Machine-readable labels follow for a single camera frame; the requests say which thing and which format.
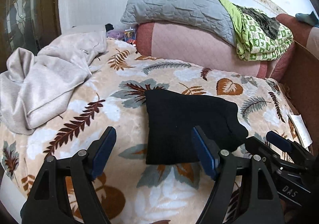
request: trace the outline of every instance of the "paper note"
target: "paper note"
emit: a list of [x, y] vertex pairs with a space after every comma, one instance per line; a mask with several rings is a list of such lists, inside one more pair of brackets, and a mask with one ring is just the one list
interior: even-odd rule
[[312, 140], [311, 140], [309, 132], [308, 132], [303, 120], [302, 120], [301, 115], [289, 114], [288, 116], [291, 119], [291, 121], [296, 129], [296, 132], [297, 132], [297, 134], [300, 138], [300, 141], [301, 141], [301, 145], [304, 148], [309, 147], [310, 144], [312, 143]]

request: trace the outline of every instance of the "gray pillow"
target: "gray pillow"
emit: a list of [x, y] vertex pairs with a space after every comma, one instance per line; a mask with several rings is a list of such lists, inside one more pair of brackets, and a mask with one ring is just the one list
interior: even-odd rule
[[232, 20], [219, 0], [128, 0], [121, 22], [170, 21], [216, 33], [235, 46]]

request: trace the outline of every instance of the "blue gripper pad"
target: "blue gripper pad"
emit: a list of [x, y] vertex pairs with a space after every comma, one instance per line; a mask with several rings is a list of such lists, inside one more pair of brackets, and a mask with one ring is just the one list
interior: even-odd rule
[[116, 131], [113, 127], [108, 127], [100, 139], [102, 139], [104, 135], [106, 135], [106, 138], [104, 138], [93, 158], [92, 170], [90, 173], [92, 180], [95, 180], [96, 177], [103, 173], [103, 169], [116, 142]]
[[203, 140], [203, 137], [199, 134], [198, 130], [202, 132], [202, 135], [205, 134], [200, 129], [200, 127], [194, 127], [192, 129], [191, 139], [195, 148], [195, 151], [197, 153], [198, 159], [200, 160], [202, 167], [204, 168], [205, 173], [210, 176], [213, 180], [216, 180], [217, 178], [217, 168], [220, 163], [220, 158], [218, 156], [218, 153], [216, 151], [216, 155], [214, 158], [213, 155], [210, 153], [209, 148], [207, 147], [205, 141]]
[[282, 136], [273, 131], [270, 131], [266, 134], [266, 139], [283, 152], [291, 152], [292, 150], [289, 140], [284, 139]]

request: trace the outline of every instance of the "green checkered blanket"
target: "green checkered blanket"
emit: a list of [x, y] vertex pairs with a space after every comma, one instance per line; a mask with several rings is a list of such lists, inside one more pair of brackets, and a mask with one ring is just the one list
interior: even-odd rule
[[240, 59], [247, 61], [274, 60], [286, 52], [293, 42], [293, 35], [280, 24], [275, 40], [269, 38], [260, 25], [250, 15], [243, 13], [229, 0], [220, 0], [230, 14], [236, 34], [236, 49]]

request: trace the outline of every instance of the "silver bolt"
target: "silver bolt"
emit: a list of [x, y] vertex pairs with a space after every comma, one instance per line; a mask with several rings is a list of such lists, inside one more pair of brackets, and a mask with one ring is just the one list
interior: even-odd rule
[[47, 157], [47, 162], [52, 162], [54, 160], [54, 156], [48, 156]]
[[227, 157], [227, 156], [229, 155], [229, 151], [226, 150], [226, 149], [222, 149], [222, 150], [221, 150], [221, 154], [222, 154], [223, 156]]
[[86, 154], [87, 154], [87, 151], [84, 150], [84, 149], [82, 149], [82, 150], [80, 150], [80, 151], [78, 152], [78, 155], [79, 155], [80, 157], [83, 157], [83, 156], [85, 156]]
[[260, 161], [260, 160], [261, 160], [260, 155], [254, 155], [253, 158], [254, 158], [256, 161]]

